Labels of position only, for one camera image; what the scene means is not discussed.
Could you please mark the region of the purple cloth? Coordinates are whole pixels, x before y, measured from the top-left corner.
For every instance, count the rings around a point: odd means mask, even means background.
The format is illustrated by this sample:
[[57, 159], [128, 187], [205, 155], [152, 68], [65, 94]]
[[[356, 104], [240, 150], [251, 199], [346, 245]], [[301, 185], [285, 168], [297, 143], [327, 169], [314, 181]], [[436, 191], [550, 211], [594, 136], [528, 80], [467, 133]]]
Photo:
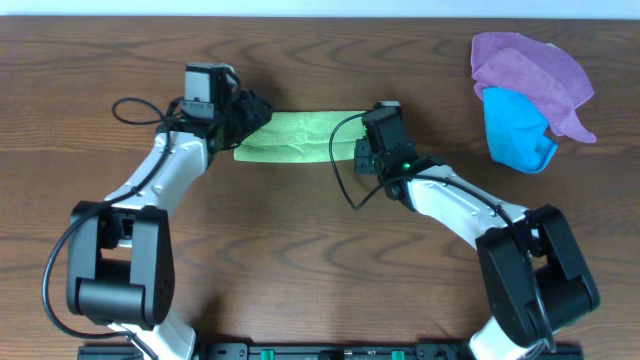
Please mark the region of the purple cloth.
[[483, 32], [472, 38], [470, 62], [479, 98], [491, 87], [517, 92], [537, 107], [555, 135], [588, 144], [596, 141], [576, 113], [594, 89], [566, 51], [516, 32]]

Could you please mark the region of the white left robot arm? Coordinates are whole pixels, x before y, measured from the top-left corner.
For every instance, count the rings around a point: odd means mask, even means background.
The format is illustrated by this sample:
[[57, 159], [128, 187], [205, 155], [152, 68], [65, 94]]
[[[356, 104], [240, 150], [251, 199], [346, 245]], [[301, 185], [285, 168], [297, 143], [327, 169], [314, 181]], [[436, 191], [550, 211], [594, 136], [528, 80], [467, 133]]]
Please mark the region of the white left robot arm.
[[172, 308], [169, 220], [214, 156], [238, 147], [272, 114], [250, 90], [206, 102], [173, 100], [131, 177], [103, 201], [81, 201], [72, 211], [65, 238], [69, 311], [127, 338], [145, 359], [192, 358], [196, 332]]

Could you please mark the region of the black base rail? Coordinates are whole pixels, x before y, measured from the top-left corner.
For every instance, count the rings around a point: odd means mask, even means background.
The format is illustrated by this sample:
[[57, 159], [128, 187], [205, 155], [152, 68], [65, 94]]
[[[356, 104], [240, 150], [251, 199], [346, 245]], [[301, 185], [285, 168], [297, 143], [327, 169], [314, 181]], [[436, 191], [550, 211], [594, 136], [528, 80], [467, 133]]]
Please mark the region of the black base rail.
[[[78, 360], [134, 360], [144, 354], [132, 345], [85, 345], [78, 348]], [[218, 343], [196, 352], [196, 360], [461, 360], [476, 359], [462, 343], [421, 343], [415, 346], [257, 346]], [[583, 360], [580, 346], [562, 345], [555, 353], [542, 352], [535, 359]]]

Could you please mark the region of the green cloth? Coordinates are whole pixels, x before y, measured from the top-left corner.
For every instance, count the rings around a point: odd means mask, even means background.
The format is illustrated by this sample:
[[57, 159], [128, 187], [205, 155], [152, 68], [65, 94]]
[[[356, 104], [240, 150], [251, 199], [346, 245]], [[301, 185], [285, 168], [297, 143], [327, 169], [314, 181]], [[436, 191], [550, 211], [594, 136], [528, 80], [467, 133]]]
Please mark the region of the green cloth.
[[234, 159], [254, 163], [330, 161], [329, 140], [336, 126], [360, 111], [276, 112], [269, 123], [234, 150]]

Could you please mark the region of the blue cloth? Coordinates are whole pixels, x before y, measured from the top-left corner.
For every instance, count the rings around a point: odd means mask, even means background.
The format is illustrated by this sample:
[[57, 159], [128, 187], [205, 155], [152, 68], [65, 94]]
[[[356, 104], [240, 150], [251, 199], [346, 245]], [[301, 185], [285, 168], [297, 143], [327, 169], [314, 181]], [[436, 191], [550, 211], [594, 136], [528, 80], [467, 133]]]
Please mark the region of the blue cloth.
[[489, 87], [482, 95], [491, 158], [522, 173], [542, 172], [558, 148], [545, 135], [548, 120], [520, 93]]

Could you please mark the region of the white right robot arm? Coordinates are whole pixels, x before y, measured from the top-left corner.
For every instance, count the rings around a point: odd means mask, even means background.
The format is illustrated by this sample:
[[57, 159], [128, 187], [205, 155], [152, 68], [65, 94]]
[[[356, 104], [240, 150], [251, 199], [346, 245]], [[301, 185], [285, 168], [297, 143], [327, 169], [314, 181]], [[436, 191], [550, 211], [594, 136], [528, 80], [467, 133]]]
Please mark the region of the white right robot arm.
[[460, 358], [579, 359], [555, 335], [600, 304], [595, 281], [564, 214], [551, 205], [504, 202], [413, 144], [386, 149], [357, 140], [355, 170], [377, 177], [392, 200], [431, 217], [477, 252], [492, 316]]

